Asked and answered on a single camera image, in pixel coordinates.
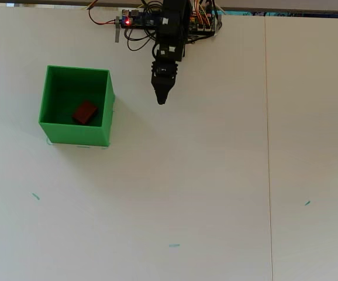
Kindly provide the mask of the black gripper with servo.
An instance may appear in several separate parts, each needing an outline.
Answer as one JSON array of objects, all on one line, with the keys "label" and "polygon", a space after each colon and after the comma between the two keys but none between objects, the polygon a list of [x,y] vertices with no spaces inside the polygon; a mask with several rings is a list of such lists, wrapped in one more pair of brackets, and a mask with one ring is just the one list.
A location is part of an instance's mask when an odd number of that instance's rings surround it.
[{"label": "black gripper with servo", "polygon": [[174,61],[154,61],[151,65],[151,83],[158,104],[165,104],[175,85],[178,64]]}]

